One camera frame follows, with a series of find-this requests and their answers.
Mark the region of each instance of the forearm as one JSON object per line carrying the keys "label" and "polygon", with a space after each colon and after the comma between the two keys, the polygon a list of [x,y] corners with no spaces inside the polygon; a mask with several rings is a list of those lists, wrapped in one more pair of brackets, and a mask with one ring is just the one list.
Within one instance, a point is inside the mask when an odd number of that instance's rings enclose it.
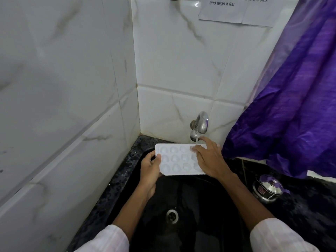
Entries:
{"label": "forearm", "polygon": [[148,192],[146,187],[137,186],[112,223],[123,230],[129,241],[148,201]]}
{"label": "forearm", "polygon": [[230,177],[226,175],[218,180],[229,193],[250,231],[262,220],[274,218],[272,213],[250,193],[236,174],[231,173]]}

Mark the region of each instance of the sleeve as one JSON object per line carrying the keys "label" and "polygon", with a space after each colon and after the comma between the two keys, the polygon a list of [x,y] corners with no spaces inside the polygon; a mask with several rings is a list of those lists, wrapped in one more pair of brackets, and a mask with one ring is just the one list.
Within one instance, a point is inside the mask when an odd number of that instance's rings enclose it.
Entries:
{"label": "sleeve", "polygon": [[126,234],[116,225],[108,225],[75,252],[128,252]]}
{"label": "sleeve", "polygon": [[288,225],[276,218],[258,223],[250,234],[254,252],[319,252]]}

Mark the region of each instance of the metal pot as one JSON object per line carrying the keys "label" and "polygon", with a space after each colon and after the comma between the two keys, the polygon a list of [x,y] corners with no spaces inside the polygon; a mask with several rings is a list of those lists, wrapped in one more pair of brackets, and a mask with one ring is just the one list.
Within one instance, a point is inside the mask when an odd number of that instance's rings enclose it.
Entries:
{"label": "metal pot", "polygon": [[283,193],[290,194],[276,178],[266,174],[255,180],[252,187],[252,194],[262,203],[272,203]]}

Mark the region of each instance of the drain strainer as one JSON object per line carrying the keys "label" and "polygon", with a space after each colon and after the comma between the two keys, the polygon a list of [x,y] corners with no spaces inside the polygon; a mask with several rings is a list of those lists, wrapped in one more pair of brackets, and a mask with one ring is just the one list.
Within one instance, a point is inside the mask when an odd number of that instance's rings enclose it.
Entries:
{"label": "drain strainer", "polygon": [[166,213],[166,221],[170,224],[175,224],[179,220],[179,215],[176,210],[168,210]]}

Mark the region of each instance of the paper sign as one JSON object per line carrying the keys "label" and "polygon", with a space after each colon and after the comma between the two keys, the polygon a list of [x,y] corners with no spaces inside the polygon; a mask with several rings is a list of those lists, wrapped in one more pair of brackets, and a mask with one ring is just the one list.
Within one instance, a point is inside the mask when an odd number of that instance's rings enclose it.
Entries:
{"label": "paper sign", "polygon": [[273,26],[287,0],[202,0],[199,19]]}

